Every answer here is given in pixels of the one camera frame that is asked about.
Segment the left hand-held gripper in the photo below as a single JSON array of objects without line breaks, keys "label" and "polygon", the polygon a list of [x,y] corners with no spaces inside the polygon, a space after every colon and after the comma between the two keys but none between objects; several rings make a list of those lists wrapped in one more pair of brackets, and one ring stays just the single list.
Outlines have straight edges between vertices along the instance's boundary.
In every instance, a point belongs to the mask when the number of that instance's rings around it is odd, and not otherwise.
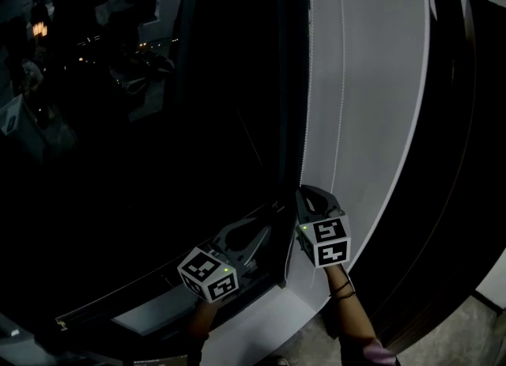
[{"label": "left hand-held gripper", "polygon": [[225,226],[205,248],[194,248],[178,265],[184,285],[210,304],[229,296],[258,274],[256,257],[270,231],[270,221],[263,217]]}]

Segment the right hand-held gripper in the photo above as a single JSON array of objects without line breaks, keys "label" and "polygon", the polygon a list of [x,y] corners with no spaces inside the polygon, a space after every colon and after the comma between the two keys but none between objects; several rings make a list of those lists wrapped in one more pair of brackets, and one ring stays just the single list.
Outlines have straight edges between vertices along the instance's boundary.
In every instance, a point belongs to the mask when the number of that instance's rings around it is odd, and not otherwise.
[{"label": "right hand-held gripper", "polygon": [[336,197],[318,187],[303,185],[296,191],[296,204],[296,234],[312,265],[324,268],[349,261],[349,219]]}]

